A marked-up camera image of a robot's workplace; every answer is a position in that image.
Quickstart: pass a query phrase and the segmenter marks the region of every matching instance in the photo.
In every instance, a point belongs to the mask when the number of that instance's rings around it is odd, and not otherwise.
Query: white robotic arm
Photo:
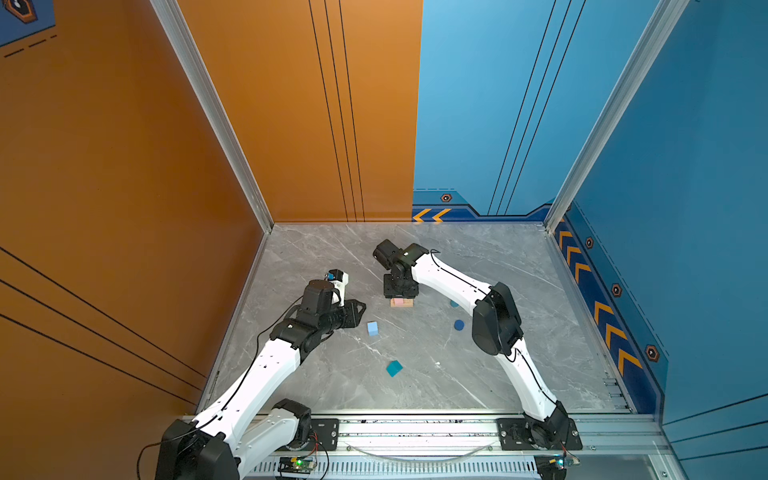
[[[310,434],[310,409],[284,399],[248,429],[280,383],[336,329],[359,325],[365,303],[344,300],[349,277],[330,270],[312,280],[302,303],[286,311],[248,369],[216,401],[187,423],[166,430],[155,480],[238,480],[276,449],[300,449]]]
[[[399,249],[389,240],[381,242],[373,256],[391,272],[384,276],[384,296],[415,298],[423,284],[472,315],[472,339],[496,357],[515,387],[528,419],[531,443],[543,449],[559,448],[568,438],[571,422],[531,359],[509,288],[473,279],[439,262],[435,253],[416,243]]]

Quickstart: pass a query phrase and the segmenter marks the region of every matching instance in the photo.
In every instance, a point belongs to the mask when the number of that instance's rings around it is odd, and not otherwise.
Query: orange chevron arrow
[[[584,265],[583,263],[576,262],[576,272],[574,273],[574,276],[576,277],[576,283],[578,283],[578,273],[581,270],[586,270],[588,272],[592,271],[589,265]]]
[[[624,360],[629,360],[641,369],[643,368],[643,366],[640,364],[640,360],[634,358],[632,355],[626,353],[622,349],[619,349],[619,373],[621,376],[624,376]]]
[[[413,220],[416,220],[417,222],[423,222],[422,215],[429,212],[431,208],[425,208],[424,210],[420,211],[415,217],[413,217]]]
[[[615,315],[613,309],[610,308],[605,303],[595,302],[594,303],[594,322],[596,324],[598,324],[598,325],[600,325],[600,310],[602,310],[604,312],[608,312],[611,315]]]
[[[627,335],[616,328],[615,326],[611,325],[610,323],[605,324],[605,344],[608,346],[608,349],[611,349],[611,334],[615,333],[616,335],[619,335],[623,339],[627,339]]]
[[[573,236],[574,234],[566,230],[563,230],[560,232],[560,250],[563,250],[563,237],[573,237]]]
[[[565,249],[568,252],[568,266],[571,266],[571,253],[581,253],[577,247],[568,247]]]
[[[440,217],[442,217],[443,215],[445,215],[445,214],[446,214],[446,213],[448,213],[449,211],[451,211],[451,209],[450,209],[450,208],[446,208],[445,210],[443,210],[443,211],[442,211],[442,212],[440,212],[439,214],[437,214],[437,215],[435,215],[434,217],[432,217],[432,219],[433,219],[435,222],[442,222],[442,218],[440,218]]]

